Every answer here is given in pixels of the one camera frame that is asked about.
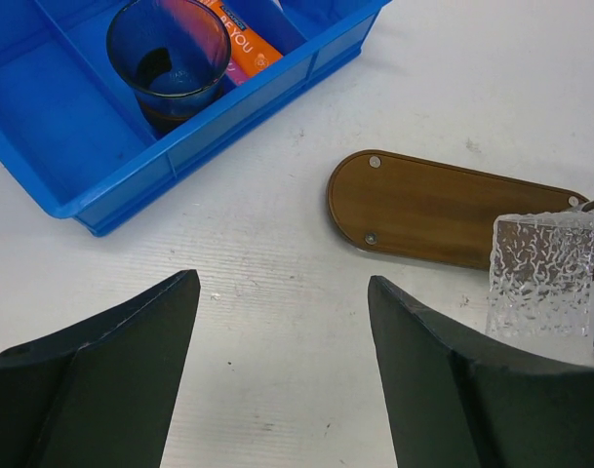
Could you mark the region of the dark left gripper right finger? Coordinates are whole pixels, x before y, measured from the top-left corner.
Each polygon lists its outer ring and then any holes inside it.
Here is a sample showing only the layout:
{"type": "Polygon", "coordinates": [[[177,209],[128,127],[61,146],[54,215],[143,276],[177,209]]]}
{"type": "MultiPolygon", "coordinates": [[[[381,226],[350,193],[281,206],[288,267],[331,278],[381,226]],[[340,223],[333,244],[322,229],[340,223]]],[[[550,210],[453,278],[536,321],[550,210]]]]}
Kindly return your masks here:
{"type": "Polygon", "coordinates": [[[594,368],[538,356],[368,285],[401,467],[594,467],[594,368]]]}

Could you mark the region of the clear textured acrylic holder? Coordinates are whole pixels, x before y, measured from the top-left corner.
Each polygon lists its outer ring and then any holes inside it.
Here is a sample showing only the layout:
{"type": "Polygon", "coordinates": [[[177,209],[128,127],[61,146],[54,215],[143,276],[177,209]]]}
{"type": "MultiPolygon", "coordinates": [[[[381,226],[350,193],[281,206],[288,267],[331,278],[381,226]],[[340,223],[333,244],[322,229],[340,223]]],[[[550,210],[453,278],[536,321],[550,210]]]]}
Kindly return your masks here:
{"type": "Polygon", "coordinates": [[[489,283],[488,335],[594,351],[594,209],[499,216],[489,283]]]}

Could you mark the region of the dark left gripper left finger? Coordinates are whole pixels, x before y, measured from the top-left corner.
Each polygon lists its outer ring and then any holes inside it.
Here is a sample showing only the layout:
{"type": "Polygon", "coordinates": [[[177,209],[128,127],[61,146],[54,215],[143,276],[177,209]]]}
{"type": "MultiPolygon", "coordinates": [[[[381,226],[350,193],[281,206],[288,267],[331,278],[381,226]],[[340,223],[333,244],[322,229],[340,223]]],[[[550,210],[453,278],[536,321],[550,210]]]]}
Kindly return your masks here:
{"type": "Polygon", "coordinates": [[[0,467],[157,467],[200,297],[182,270],[0,353],[0,467]]]}

